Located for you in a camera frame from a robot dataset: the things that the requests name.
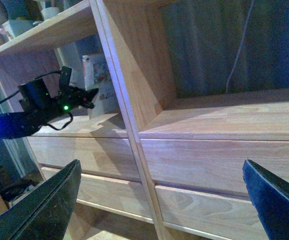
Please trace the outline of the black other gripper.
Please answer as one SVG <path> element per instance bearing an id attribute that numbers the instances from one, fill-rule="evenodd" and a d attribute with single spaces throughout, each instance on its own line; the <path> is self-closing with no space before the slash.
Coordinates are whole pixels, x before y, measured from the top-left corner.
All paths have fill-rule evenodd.
<path id="1" fill-rule="evenodd" d="M 63 115 L 72 115 L 71 111 L 81 103 L 86 109 L 93 109 L 93 99 L 99 92 L 98 88 L 83 90 L 68 86 L 58 95 L 51 97 L 47 86 L 42 78 L 21 84 L 18 87 L 22 95 L 19 100 L 25 115 L 39 118 L 57 118 Z"/>

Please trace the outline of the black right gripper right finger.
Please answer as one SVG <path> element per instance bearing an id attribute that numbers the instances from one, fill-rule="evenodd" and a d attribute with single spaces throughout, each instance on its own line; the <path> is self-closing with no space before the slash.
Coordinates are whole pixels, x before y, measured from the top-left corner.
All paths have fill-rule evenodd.
<path id="1" fill-rule="evenodd" d="M 289 240 L 289 183 L 256 162 L 243 164 L 250 200 L 270 240 Z"/>

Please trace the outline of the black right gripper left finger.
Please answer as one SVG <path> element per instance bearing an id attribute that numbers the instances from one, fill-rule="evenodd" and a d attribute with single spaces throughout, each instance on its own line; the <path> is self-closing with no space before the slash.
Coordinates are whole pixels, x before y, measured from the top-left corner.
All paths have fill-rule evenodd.
<path id="1" fill-rule="evenodd" d="M 67 164 L 0 215 L 0 240 L 62 240 L 81 183 L 81 163 Z"/>

